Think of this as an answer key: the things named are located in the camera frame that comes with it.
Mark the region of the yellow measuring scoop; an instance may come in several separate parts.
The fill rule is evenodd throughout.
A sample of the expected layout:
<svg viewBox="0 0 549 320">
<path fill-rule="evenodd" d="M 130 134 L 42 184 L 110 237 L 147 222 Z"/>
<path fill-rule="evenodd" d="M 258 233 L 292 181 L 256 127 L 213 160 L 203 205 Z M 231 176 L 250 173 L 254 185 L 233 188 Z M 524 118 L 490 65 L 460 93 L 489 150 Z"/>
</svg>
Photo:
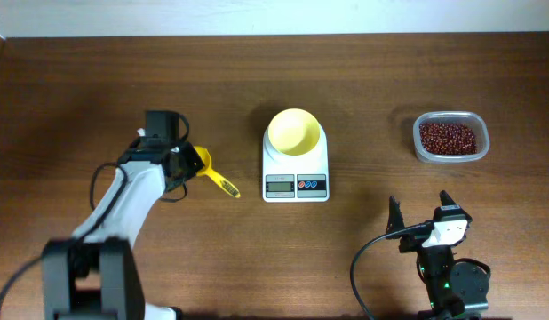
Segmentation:
<svg viewBox="0 0 549 320">
<path fill-rule="evenodd" d="M 209 150 L 204 147 L 195 146 L 195 151 L 203 162 L 203 168 L 196 173 L 196 176 L 208 177 L 218 187 L 220 187 L 224 192 L 229 194 L 231 197 L 240 198 L 241 193 L 239 189 L 233 183 L 231 183 L 228 179 L 226 179 L 223 175 L 216 172 L 212 168 L 212 158 Z"/>
</svg>

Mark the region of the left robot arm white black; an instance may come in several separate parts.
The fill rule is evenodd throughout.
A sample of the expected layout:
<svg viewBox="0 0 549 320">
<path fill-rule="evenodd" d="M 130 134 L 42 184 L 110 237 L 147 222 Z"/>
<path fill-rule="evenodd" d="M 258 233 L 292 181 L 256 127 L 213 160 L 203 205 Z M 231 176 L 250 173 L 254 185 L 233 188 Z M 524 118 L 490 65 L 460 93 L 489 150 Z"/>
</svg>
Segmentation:
<svg viewBox="0 0 549 320">
<path fill-rule="evenodd" d="M 203 161 L 188 142 L 189 122 L 174 111 L 148 111 L 145 128 L 116 162 L 114 180 L 72 236 L 51 240 L 41 266 L 47 319 L 170 319 L 177 307 L 145 300 L 132 248 L 167 193 L 186 186 Z"/>
</svg>

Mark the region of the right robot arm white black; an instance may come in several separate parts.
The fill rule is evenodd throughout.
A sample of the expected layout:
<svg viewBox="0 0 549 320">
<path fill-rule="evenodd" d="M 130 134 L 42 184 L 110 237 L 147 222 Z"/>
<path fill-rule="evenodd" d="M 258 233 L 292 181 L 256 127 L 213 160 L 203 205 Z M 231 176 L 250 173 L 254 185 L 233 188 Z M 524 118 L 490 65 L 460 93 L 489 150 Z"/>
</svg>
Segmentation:
<svg viewBox="0 0 549 320">
<path fill-rule="evenodd" d="M 400 203 L 391 196 L 387 237 L 400 241 L 399 252 L 417 255 L 418 276 L 430 302 L 429 310 L 418 312 L 419 319 L 480 319 L 489 308 L 491 270 L 478 260 L 455 257 L 453 248 L 466 239 L 473 219 L 444 190 L 440 201 L 430 220 L 407 227 Z"/>
</svg>

